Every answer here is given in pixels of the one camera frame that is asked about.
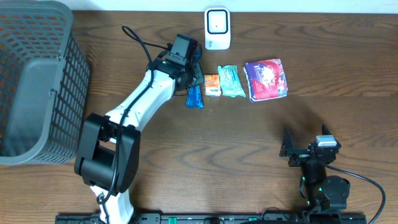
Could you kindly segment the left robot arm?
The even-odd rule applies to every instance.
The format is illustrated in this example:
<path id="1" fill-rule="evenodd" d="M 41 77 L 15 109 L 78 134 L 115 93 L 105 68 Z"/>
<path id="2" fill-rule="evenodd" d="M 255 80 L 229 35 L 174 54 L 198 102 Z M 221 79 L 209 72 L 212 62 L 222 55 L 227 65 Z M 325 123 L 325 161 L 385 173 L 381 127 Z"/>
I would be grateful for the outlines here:
<path id="1" fill-rule="evenodd" d="M 129 187 L 139 165 L 141 132 L 175 92 L 204 82 L 200 58 L 185 67 L 157 57 L 142 82 L 104 116 L 90 114 L 82 129 L 74 170 L 96 195 L 97 223 L 129 223 L 134 207 Z"/>

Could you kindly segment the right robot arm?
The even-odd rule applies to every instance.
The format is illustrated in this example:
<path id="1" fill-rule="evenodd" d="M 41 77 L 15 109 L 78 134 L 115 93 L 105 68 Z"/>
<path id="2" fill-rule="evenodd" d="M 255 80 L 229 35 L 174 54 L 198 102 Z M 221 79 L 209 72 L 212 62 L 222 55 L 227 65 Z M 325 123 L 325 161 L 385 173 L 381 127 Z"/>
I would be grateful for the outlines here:
<path id="1" fill-rule="evenodd" d="M 341 144 L 325 125 L 321 135 L 306 149 L 296 149 L 289 129 L 284 129 L 279 156 L 287 157 L 290 167 L 301 168 L 299 189 L 308 204 L 308 210 L 299 217 L 303 223 L 343 222 L 341 212 L 347 208 L 350 182 L 326 173 L 326 166 L 336 159 L 340 148 Z"/>

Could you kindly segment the blue snack bar wrapper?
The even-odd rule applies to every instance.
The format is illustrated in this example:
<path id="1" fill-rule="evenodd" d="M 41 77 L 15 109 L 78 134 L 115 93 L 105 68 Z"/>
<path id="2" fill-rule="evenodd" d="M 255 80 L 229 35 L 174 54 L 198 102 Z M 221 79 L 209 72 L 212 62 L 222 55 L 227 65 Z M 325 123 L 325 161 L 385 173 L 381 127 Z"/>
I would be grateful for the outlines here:
<path id="1" fill-rule="evenodd" d="M 188 89 L 185 106 L 187 108 L 198 108 L 200 110 L 204 108 L 200 85 Z"/>

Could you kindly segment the red purple snack packet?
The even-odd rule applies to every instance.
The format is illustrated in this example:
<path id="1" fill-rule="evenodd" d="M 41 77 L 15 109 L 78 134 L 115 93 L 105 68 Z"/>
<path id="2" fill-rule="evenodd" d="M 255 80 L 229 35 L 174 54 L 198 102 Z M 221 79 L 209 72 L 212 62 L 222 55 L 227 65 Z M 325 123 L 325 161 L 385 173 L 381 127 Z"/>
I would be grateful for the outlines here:
<path id="1" fill-rule="evenodd" d="M 251 103 L 287 96 L 287 79 L 281 59 L 248 62 L 245 63 L 243 71 L 248 82 Z"/>

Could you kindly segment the orange tissue packet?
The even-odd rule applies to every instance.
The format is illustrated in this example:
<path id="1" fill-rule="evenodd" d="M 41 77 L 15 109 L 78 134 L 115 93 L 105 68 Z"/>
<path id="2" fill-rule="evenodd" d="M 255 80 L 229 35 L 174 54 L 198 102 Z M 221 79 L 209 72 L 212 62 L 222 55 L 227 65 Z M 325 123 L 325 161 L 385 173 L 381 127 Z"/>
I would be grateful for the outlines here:
<path id="1" fill-rule="evenodd" d="M 219 75 L 205 75 L 205 95 L 221 96 L 221 86 Z"/>

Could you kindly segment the teal wet wipes packet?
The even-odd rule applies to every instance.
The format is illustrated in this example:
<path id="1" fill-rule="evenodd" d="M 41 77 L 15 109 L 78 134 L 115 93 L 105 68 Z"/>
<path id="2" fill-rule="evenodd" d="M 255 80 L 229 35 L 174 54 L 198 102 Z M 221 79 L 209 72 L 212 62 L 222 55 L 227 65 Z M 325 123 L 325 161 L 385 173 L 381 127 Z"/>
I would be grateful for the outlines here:
<path id="1" fill-rule="evenodd" d="M 223 96 L 246 96 L 238 76 L 238 67 L 236 65 L 218 66 L 218 75 L 220 77 Z"/>

